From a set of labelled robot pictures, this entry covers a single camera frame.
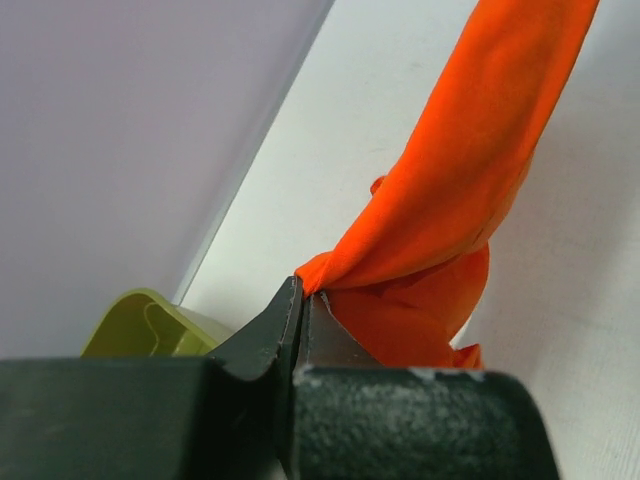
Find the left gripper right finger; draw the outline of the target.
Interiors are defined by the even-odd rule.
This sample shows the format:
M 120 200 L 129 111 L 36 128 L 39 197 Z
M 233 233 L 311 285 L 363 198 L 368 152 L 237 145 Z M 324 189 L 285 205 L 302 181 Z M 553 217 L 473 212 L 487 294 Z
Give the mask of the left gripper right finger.
M 494 371 L 377 362 L 327 298 L 304 305 L 292 374 L 292 479 L 556 479 L 539 409 Z

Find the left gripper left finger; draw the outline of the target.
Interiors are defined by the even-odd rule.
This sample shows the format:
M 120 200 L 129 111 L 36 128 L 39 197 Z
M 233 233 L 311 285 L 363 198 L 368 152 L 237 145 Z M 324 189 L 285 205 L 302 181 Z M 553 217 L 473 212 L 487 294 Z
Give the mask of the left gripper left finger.
M 202 356 L 1 364 L 5 479 L 254 479 L 291 464 L 301 282 Z

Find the orange t shirt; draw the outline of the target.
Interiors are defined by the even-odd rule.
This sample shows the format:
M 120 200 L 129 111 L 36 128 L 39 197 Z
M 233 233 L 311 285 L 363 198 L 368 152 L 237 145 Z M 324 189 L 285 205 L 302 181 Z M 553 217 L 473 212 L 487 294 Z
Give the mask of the orange t shirt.
M 594 1 L 481 1 L 401 157 L 306 294 L 386 366 L 478 369 L 453 337 L 487 283 L 489 240 L 525 180 L 597 9 Z

